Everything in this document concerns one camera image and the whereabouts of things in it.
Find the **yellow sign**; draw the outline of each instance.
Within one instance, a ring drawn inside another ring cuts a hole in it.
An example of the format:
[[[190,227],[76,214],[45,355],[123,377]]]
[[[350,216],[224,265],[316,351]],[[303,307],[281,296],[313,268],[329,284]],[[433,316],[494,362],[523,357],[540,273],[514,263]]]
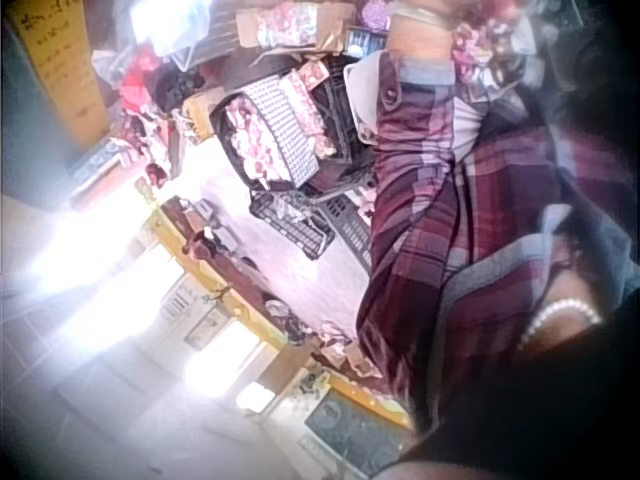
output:
[[[72,138],[92,147],[109,121],[91,66],[82,0],[20,0],[7,13]]]

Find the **red plaid fabric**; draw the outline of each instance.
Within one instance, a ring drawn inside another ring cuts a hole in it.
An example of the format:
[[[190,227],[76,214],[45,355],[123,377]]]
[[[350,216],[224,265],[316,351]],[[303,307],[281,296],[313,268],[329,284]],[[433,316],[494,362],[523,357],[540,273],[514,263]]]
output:
[[[384,54],[373,266],[357,328],[424,429],[468,382],[512,361],[553,261],[546,208],[586,202],[634,239],[637,210],[632,182],[600,145],[553,140],[549,128],[494,113],[508,109],[491,108],[472,152],[456,161],[456,87],[397,72]]]

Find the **plaid shirt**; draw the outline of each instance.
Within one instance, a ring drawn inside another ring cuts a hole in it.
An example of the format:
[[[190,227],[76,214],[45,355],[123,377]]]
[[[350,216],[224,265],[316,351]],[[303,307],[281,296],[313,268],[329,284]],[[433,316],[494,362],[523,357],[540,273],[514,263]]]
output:
[[[422,430],[463,386],[512,362],[569,212],[598,253],[609,308],[640,277],[630,240],[636,194],[611,153],[536,127],[506,96],[485,112],[472,151],[456,158],[456,96],[449,62],[381,56],[373,266],[357,328]]]

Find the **tiled floor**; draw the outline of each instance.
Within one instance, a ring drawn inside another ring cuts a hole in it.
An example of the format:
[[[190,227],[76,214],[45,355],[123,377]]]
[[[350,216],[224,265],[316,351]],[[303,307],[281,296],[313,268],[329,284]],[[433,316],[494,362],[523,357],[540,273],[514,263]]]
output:
[[[273,292],[314,328],[331,322],[355,337],[355,318],[368,275],[341,238],[316,261],[253,217],[249,190],[230,166],[220,143],[210,139],[188,151],[179,192],[221,208],[221,220],[242,240],[241,248],[269,279]]]

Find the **pearl bracelet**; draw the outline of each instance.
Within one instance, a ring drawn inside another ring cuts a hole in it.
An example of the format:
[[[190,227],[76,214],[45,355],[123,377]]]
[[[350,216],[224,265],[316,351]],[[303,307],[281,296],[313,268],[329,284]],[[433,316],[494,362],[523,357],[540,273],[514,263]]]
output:
[[[522,340],[520,340],[520,345],[518,345],[518,350],[522,350],[527,343],[533,338],[536,332],[542,327],[545,323],[549,321],[557,312],[560,310],[566,309],[574,309],[578,310],[582,313],[589,325],[598,325],[602,323],[602,318],[598,313],[587,305],[582,300],[578,300],[577,298],[565,298],[562,300],[557,300],[546,307],[544,307],[538,314],[533,318],[529,328],[522,335]]]

